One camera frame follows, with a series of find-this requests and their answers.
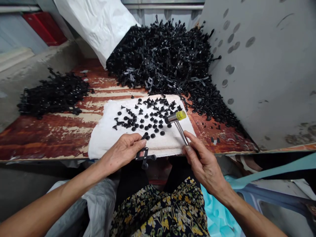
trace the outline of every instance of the black and yellow floral fabric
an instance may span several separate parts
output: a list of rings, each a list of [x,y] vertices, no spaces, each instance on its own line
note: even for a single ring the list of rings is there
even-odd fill
[[[114,212],[110,236],[209,236],[201,189],[190,177],[172,194],[146,186]]]

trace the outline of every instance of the person's left hand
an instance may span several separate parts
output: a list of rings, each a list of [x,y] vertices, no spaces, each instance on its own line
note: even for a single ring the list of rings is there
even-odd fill
[[[147,140],[141,138],[139,133],[123,134],[97,162],[101,175],[106,177],[134,159],[137,152],[146,145]]]

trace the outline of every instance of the light blue plastic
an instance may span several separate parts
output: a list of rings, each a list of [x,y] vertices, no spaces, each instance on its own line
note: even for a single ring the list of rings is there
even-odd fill
[[[266,171],[261,171],[249,176],[235,179],[231,176],[225,176],[234,190],[243,189],[252,181],[265,178],[268,176],[297,171],[316,169],[316,153],[305,156],[289,164],[279,166]],[[229,212],[214,196],[208,194],[205,187],[201,185],[201,190],[205,202],[205,212],[207,215],[207,229],[212,237],[239,237],[241,227]]]
[[[262,179],[268,176],[297,171],[297,170],[310,170],[310,169],[316,169],[316,153],[310,154],[308,156],[305,156],[303,158],[300,158],[296,161],[293,161],[283,166],[261,171],[261,172],[248,175],[239,179],[230,179],[227,181],[230,183],[231,187],[234,190],[243,189],[250,182],[258,180],[258,179]]]
[[[207,229],[212,237],[239,237],[241,227],[229,210],[201,185],[207,215]]]

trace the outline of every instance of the wooden table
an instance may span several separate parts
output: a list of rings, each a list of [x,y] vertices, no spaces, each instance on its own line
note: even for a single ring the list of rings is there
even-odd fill
[[[77,104],[83,112],[78,116],[69,112],[48,114],[42,120],[20,116],[0,134],[0,162],[88,159],[88,143],[93,128],[102,117],[104,103],[110,99],[130,99],[131,95],[135,98],[147,96],[144,88],[117,86],[116,79],[108,76],[98,60],[85,60],[73,71],[83,75],[80,73],[83,70],[88,70],[88,82],[95,90],[95,94],[89,94]],[[205,116],[192,113],[192,109],[187,114],[196,135],[212,152],[245,154],[257,151],[251,139],[243,138],[234,128],[221,124],[218,130],[219,124],[214,120],[206,121]]]

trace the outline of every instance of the hand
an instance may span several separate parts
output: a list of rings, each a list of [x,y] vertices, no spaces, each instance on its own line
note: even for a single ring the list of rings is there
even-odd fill
[[[119,140],[97,162],[103,178],[127,165],[135,158],[137,152],[142,149],[147,140],[142,139],[139,133],[123,134]]]
[[[216,157],[192,133],[184,131],[184,135],[192,142],[191,146],[185,146],[182,152],[186,155],[195,177],[211,195],[221,198],[221,195],[226,194],[231,187],[226,182]]]

